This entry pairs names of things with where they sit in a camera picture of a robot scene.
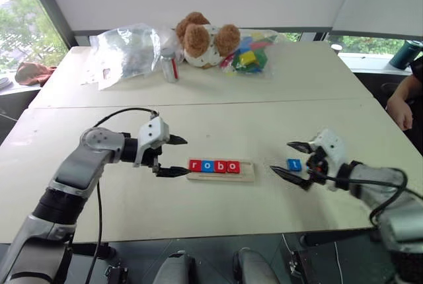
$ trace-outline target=brown teddy bear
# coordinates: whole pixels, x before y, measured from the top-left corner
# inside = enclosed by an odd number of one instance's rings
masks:
[[[233,24],[212,26],[200,12],[190,13],[176,26],[186,61],[196,67],[219,65],[239,45],[241,34]]]

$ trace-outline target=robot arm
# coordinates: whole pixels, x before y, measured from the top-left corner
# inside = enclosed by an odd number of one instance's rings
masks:
[[[344,144],[333,131],[325,129],[310,142],[291,142],[290,147],[311,156],[307,161],[310,177],[304,180],[278,166],[271,166],[283,179],[304,190],[313,182],[334,182],[332,191],[341,188],[362,200],[372,211],[377,210],[398,190],[393,186],[406,184],[405,173],[395,168],[373,168],[359,162],[346,164]],[[390,186],[363,184],[364,180],[387,183]],[[398,198],[382,211],[375,212],[375,224],[382,241],[391,254],[397,275],[407,283],[423,281],[423,201],[409,193]]]
[[[38,248],[38,252],[42,249],[47,255],[65,255],[67,248],[64,244],[73,237],[78,216],[97,185],[105,164],[121,160],[132,162],[134,167],[148,166],[156,176],[188,174],[189,170],[182,167],[161,167],[158,156],[165,143],[179,145],[187,142],[169,134],[168,125],[159,116],[154,116],[141,127],[137,139],[131,138],[129,133],[116,133],[102,127],[86,130],[79,146],[60,165],[35,210],[26,218],[9,247],[0,266],[0,283],[7,279],[11,283],[26,283],[22,278],[28,277],[28,271],[23,271],[27,265],[22,258],[19,259],[23,252],[33,252],[34,248]],[[57,276],[58,267],[42,268],[41,272],[34,272],[30,267],[29,275],[32,280],[37,277],[49,283]]]

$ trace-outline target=red letter block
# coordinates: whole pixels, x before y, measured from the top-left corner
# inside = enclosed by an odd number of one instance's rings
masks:
[[[227,161],[227,172],[239,174],[240,172],[239,162],[235,160]]]
[[[201,172],[201,160],[190,160],[190,170],[192,172]]]
[[[215,160],[214,161],[214,172],[215,173],[226,173],[226,161]]]

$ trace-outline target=brown cloth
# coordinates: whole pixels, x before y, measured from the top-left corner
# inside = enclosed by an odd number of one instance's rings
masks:
[[[20,85],[31,86],[40,83],[43,87],[56,67],[46,67],[37,63],[20,63],[15,75],[15,81]]]

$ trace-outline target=floor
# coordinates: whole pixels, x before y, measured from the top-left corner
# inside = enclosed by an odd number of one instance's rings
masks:
[[[302,250],[297,235],[286,234],[291,250]],[[288,249],[281,234],[254,236],[222,236],[176,240],[115,242],[110,244],[118,255],[109,262],[96,263],[92,284],[107,283],[104,272],[109,264],[121,261],[129,268],[130,283],[150,284],[167,256],[186,250],[196,259],[198,283],[233,283],[233,253],[243,247],[259,251],[275,271],[281,284],[302,283],[289,275]],[[344,284],[381,284],[393,274],[389,255],[379,242],[372,242],[367,234],[337,242]],[[0,258],[7,246],[0,245]],[[341,283],[336,263],[334,244],[323,244],[309,249],[317,283]],[[68,272],[67,284],[84,283],[91,259],[74,256]]]

